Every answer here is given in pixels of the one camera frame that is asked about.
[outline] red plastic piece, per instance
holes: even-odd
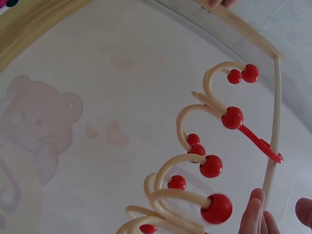
[[[228,81],[231,84],[239,84],[242,81],[242,73],[237,69],[231,70],[228,74]]]
[[[154,234],[157,231],[157,227],[149,224],[144,224],[140,226],[140,230],[144,234]]]
[[[184,177],[180,175],[174,175],[171,177],[171,181],[168,183],[168,189],[179,189],[184,191],[186,188],[186,181]]]
[[[284,161],[283,156],[280,153],[278,153],[278,155],[275,154],[270,149],[270,145],[266,141],[264,141],[262,139],[259,139],[245,125],[240,126],[239,131],[241,131],[246,137],[248,137],[266,156],[268,156],[274,162],[276,162],[276,163],[283,163],[283,161]]]
[[[216,155],[208,155],[206,159],[207,162],[199,166],[200,172],[207,178],[218,177],[223,169],[222,160]]]
[[[201,145],[193,145],[192,149],[187,153],[205,156],[206,150]]]
[[[238,129],[244,122],[242,111],[234,106],[230,106],[226,115],[222,116],[221,122],[228,129]]]
[[[188,135],[188,137],[186,138],[187,143],[189,143],[191,146],[193,145],[199,145],[200,144],[200,139],[199,136],[191,133]]]
[[[221,224],[228,220],[233,211],[232,203],[227,196],[223,194],[212,194],[208,197],[211,205],[208,209],[201,208],[201,216],[211,224]]]
[[[258,68],[252,64],[247,64],[246,69],[242,71],[242,77],[247,83],[255,83],[259,75],[260,72]]]
[[[0,0],[0,9],[6,5],[7,0]]]

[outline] wooden frame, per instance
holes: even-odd
[[[0,16],[0,73],[46,31],[92,0],[23,0]]]

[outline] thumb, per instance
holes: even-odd
[[[258,198],[251,199],[240,222],[238,234],[256,234],[261,211],[261,201]]]
[[[299,221],[312,228],[312,200],[307,198],[299,199],[296,203],[295,211]]]

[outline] teddy bear print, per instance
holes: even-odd
[[[0,147],[10,140],[26,150],[44,186],[72,142],[72,124],[82,106],[75,94],[19,76],[0,100]]]

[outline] cream wire loop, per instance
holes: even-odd
[[[158,173],[148,175],[144,180],[144,191],[150,201],[154,211],[140,207],[128,206],[126,213],[131,221],[122,225],[116,234],[136,234],[136,230],[141,225],[157,225],[168,231],[177,234],[203,234],[204,227],[197,222],[190,220],[185,215],[175,212],[171,206],[165,201],[167,198],[182,199],[188,202],[195,203],[201,207],[209,208],[211,201],[205,197],[177,189],[162,189],[162,182],[170,182],[171,178],[166,177],[168,171],[178,163],[184,161],[193,161],[200,164],[205,164],[207,160],[196,154],[182,154],[168,160],[158,171]],[[151,190],[151,182],[154,181],[154,190]],[[144,215],[136,217],[134,213]]]
[[[246,66],[237,62],[223,62],[208,70],[203,79],[203,93],[192,92],[192,95],[197,98],[202,104],[193,104],[187,106],[181,110],[176,119],[176,132],[178,140],[184,149],[189,152],[192,147],[187,142],[188,135],[183,132],[182,124],[185,117],[192,111],[204,111],[213,115],[218,120],[224,117],[228,110],[227,108],[217,100],[211,90],[211,83],[214,75],[217,72],[223,72],[230,74],[231,70],[228,68],[236,68],[241,71],[246,69]],[[201,208],[209,209],[212,201],[209,198],[205,198],[187,191],[180,191],[178,189],[163,189],[163,181],[170,182],[171,178],[167,178],[166,174],[169,170],[184,161],[191,161],[204,165],[207,163],[207,159],[201,155],[187,153],[175,156],[168,160],[158,171],[158,173],[150,174],[144,180],[145,194],[154,209],[154,211],[139,207],[128,206],[126,212],[133,220],[125,223],[117,231],[117,234],[137,234],[137,230],[141,225],[157,225],[164,229],[171,231],[175,234],[203,234],[204,227],[194,220],[189,219],[183,214],[176,212],[167,202],[168,198],[175,198],[184,201],[197,204]],[[152,180],[154,181],[153,190],[151,189]],[[134,212],[144,215],[143,217],[136,217]]]
[[[203,93],[197,93],[192,92],[192,95],[197,98],[199,101],[203,103],[203,105],[194,104],[185,107],[182,109],[182,111],[178,114],[176,118],[176,133],[177,138],[180,141],[182,147],[186,151],[190,151],[192,147],[187,142],[187,134],[183,132],[182,130],[182,124],[185,119],[185,117],[192,111],[205,111],[217,118],[218,120],[221,120],[222,116],[227,114],[227,108],[219,101],[217,100],[212,92],[211,89],[211,83],[212,80],[217,72],[223,72],[225,74],[229,74],[231,71],[228,68],[236,68],[241,71],[244,71],[246,66],[238,63],[238,62],[222,62],[213,68],[209,69],[204,76],[203,79],[203,87],[205,94]]]

